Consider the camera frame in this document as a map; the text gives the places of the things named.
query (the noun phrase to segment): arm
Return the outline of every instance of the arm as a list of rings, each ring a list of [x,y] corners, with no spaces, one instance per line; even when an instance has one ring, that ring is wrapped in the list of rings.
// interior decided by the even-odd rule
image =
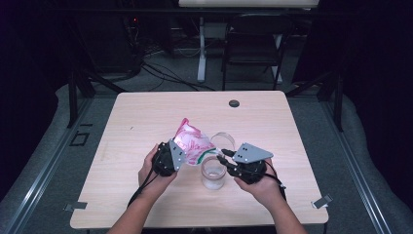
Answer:
[[[274,172],[268,167],[266,173],[274,176]],[[238,177],[234,177],[234,180],[242,190],[252,194],[252,196],[270,212],[278,234],[307,233],[291,207],[282,197],[279,186],[275,180],[264,176],[259,182],[250,185]]]
[[[138,173],[139,185],[142,185],[143,181],[151,171],[152,158],[155,156],[157,149],[158,145],[155,145],[155,147],[146,156],[142,169]],[[149,215],[152,206],[175,178],[176,173],[167,177],[157,176],[142,190],[142,193],[139,194],[131,205],[125,210],[108,233],[141,233],[143,224],[145,224],[146,217]]]

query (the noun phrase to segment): person's left hand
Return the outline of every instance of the person's left hand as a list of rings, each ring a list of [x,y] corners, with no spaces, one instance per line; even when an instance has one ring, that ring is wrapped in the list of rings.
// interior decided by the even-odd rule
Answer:
[[[142,185],[143,181],[148,177],[149,172],[152,169],[152,158],[158,151],[158,144],[155,144],[154,148],[146,155],[143,162],[142,169],[140,169],[139,176],[139,186]],[[156,178],[152,180],[143,190],[139,196],[147,197],[148,199],[155,202],[167,189],[168,185],[176,178],[177,172],[173,173],[171,176],[160,176],[152,173],[148,181],[151,181],[155,176]]]

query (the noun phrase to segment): person's right hand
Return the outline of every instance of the person's right hand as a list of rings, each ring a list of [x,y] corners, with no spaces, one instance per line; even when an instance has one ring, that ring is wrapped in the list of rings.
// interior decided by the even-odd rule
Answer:
[[[271,159],[266,159],[265,161],[273,166]],[[266,173],[275,176],[269,165],[267,165]],[[252,184],[247,184],[238,177],[234,177],[234,181],[242,190],[252,194],[252,196],[268,210],[270,210],[275,202],[279,202],[280,199],[284,201],[280,193],[279,185],[273,178],[264,176],[260,181]]]

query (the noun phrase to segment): pink and white plastic bag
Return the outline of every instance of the pink and white plastic bag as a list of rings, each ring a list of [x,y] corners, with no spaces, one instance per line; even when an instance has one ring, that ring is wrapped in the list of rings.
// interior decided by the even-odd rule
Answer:
[[[186,163],[193,166],[201,164],[204,156],[215,149],[205,134],[189,125],[187,118],[182,120],[173,141],[185,151]]]

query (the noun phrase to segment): light wood tabletop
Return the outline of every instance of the light wood tabletop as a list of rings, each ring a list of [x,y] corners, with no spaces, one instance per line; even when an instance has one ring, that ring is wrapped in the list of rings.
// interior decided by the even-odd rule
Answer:
[[[238,107],[231,107],[235,99]],[[181,121],[208,137],[231,135],[236,149],[243,142],[273,152],[286,198],[301,223],[326,223],[325,208],[313,170],[284,93],[175,92],[123,93],[113,106],[75,210],[77,229],[109,228],[121,216],[138,187],[137,173],[155,143],[174,137]],[[271,225],[268,211],[242,191],[228,174],[219,190],[202,184],[200,166],[183,165],[177,178],[154,205],[145,227],[216,227]]]
[[[316,8],[319,0],[179,0],[191,8]]]

